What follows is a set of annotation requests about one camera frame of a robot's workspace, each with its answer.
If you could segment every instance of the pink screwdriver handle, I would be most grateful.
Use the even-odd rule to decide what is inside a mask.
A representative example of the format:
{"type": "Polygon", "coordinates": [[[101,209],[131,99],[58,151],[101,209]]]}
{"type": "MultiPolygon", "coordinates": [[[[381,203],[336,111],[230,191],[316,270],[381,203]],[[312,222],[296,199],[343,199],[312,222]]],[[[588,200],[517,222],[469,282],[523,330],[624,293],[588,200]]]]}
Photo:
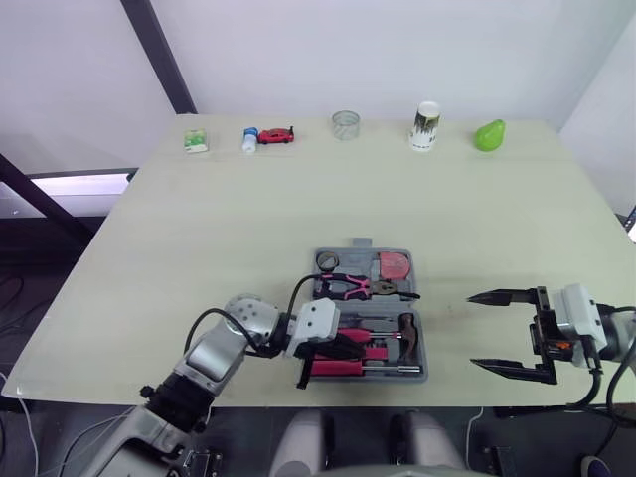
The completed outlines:
{"type": "Polygon", "coordinates": [[[314,361],[311,376],[361,376],[362,361],[314,361]]]}
{"type": "Polygon", "coordinates": [[[369,343],[371,341],[371,332],[363,328],[340,328],[338,333],[351,338],[356,343],[369,343]]]}
{"type": "Polygon", "coordinates": [[[389,348],[365,348],[365,360],[388,361],[389,348]]]}

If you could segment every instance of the clear plastic cup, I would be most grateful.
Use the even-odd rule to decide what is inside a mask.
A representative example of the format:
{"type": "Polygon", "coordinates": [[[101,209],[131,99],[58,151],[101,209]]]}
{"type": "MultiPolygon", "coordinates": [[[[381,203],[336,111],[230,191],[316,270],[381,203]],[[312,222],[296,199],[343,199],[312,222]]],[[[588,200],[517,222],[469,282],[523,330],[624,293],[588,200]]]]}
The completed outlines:
{"type": "Polygon", "coordinates": [[[360,116],[354,111],[338,111],[332,117],[334,136],[341,141],[355,139],[360,133],[360,116]]]}

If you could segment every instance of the paper cup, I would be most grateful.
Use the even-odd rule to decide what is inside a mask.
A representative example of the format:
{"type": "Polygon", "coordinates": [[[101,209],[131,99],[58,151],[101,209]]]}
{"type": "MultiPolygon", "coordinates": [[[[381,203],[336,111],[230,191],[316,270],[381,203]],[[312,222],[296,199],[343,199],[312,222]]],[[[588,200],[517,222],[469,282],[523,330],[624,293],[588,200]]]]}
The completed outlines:
{"type": "Polygon", "coordinates": [[[423,101],[417,107],[415,124],[410,131],[410,147],[414,151],[430,151],[435,144],[437,124],[439,123],[439,104],[423,101]]]}

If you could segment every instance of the gray tool case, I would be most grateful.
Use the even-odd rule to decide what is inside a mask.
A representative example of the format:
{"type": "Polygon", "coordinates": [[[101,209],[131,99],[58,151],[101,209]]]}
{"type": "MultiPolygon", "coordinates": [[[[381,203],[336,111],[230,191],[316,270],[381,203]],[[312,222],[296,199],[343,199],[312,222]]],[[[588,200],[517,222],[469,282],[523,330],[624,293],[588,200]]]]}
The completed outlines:
{"type": "MultiPolygon", "coordinates": [[[[400,292],[416,292],[413,262],[408,250],[399,248],[373,248],[370,238],[354,238],[353,246],[345,248],[316,249],[314,253],[313,273],[345,273],[349,275],[365,275],[374,281],[385,281],[381,277],[380,252],[390,251],[403,254],[408,259],[409,272],[404,280],[386,280],[397,285],[400,292]],[[322,270],[318,263],[318,256],[323,252],[333,252],[338,257],[338,263],[332,271],[322,270]]],[[[321,280],[314,280],[313,298],[320,297],[323,286],[321,280]]],[[[354,285],[333,281],[329,291],[342,293],[355,288],[354,285]]],[[[372,295],[370,299],[334,300],[340,309],[339,328],[363,328],[372,332],[399,332],[401,315],[412,315],[412,324],[417,333],[417,340],[411,353],[406,355],[407,342],[397,338],[386,337],[374,339],[366,346],[386,346],[388,359],[384,361],[363,360],[365,366],[419,366],[418,373],[400,373],[385,371],[364,371],[362,376],[312,376],[312,381],[330,382],[391,382],[391,383],[423,383],[428,378],[428,365],[424,351],[424,339],[421,320],[417,311],[411,305],[414,298],[399,295],[372,295]]]]}

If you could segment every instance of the small plastic bottle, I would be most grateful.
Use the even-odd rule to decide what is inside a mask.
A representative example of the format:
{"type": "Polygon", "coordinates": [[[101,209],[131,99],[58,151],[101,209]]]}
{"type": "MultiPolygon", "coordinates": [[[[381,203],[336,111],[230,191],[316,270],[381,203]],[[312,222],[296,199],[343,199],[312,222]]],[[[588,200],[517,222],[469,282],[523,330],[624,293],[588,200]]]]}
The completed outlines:
{"type": "Polygon", "coordinates": [[[249,127],[242,132],[242,150],[243,152],[252,153],[256,150],[256,138],[258,137],[258,129],[249,127]]]}

